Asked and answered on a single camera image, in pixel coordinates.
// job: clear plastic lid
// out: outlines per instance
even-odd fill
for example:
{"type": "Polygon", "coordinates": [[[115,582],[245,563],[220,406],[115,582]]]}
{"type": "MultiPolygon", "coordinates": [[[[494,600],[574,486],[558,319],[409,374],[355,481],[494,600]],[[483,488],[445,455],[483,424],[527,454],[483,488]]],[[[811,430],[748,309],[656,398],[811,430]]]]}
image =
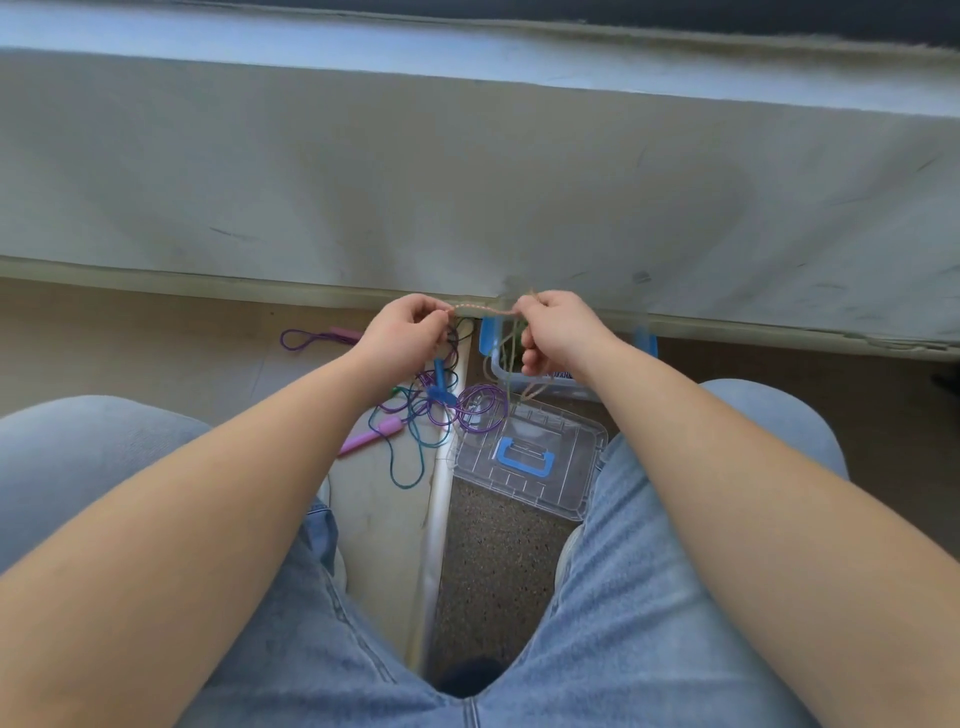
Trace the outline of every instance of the clear plastic lid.
{"type": "MultiPolygon", "coordinates": [[[[495,413],[478,414],[478,429],[495,413]]],[[[602,425],[527,401],[490,432],[461,434],[454,474],[571,521],[582,521],[607,446],[602,425]]]]}

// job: baseboard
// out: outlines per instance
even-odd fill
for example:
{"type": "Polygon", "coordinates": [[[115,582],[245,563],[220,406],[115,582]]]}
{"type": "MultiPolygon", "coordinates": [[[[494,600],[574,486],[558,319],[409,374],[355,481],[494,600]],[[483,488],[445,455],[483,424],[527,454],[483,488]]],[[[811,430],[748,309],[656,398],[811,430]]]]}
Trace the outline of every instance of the baseboard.
{"type": "MultiPolygon", "coordinates": [[[[0,278],[38,280],[173,296],[372,310],[408,293],[398,290],[291,283],[281,280],[237,279],[107,268],[2,255],[0,255],[0,278]]],[[[451,303],[499,304],[493,298],[439,294],[437,296],[451,303]]],[[[637,316],[634,312],[604,310],[599,313],[614,330],[629,331],[636,326],[637,316]]],[[[818,352],[960,361],[960,344],[956,343],[890,339],[842,331],[741,324],[657,314],[649,317],[649,326],[656,335],[667,338],[754,344],[818,352]]]]}

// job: thigh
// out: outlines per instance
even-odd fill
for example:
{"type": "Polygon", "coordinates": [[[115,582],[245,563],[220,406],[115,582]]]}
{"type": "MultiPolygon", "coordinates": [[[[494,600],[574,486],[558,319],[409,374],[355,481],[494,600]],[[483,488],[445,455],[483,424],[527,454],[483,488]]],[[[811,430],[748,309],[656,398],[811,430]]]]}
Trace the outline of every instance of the thigh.
{"type": "MultiPolygon", "coordinates": [[[[807,405],[752,382],[704,386],[846,477],[836,439],[807,405]]],[[[524,652],[478,698],[482,722],[814,726],[700,583],[622,437],[604,460],[568,577],[524,652]]]]}
{"type": "MultiPolygon", "coordinates": [[[[110,397],[47,402],[0,420],[0,571],[93,500],[208,430],[110,397]]],[[[445,715],[462,713],[383,646],[301,533],[180,725],[426,725],[445,715]]]]}

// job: forearm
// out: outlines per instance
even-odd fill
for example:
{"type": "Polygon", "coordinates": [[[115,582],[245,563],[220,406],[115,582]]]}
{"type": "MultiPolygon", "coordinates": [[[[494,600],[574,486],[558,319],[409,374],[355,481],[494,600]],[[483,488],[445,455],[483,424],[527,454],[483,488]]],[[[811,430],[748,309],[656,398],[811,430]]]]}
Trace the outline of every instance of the forearm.
{"type": "Polygon", "coordinates": [[[4,574],[4,724],[171,725],[386,384],[367,369],[348,354],[294,382],[125,481],[4,574]]]}
{"type": "Polygon", "coordinates": [[[825,725],[945,724],[956,562],[662,362],[611,341],[588,382],[717,602],[825,725]]]}

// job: left hand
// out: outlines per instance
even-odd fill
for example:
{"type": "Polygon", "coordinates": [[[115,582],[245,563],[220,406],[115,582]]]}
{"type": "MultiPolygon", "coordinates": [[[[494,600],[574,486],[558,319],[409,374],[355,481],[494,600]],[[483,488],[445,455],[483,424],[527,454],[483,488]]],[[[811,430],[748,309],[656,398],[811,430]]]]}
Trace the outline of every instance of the left hand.
{"type": "Polygon", "coordinates": [[[412,293],[387,303],[350,353],[375,374],[377,386],[392,387],[422,371],[452,319],[449,303],[412,293]]]}

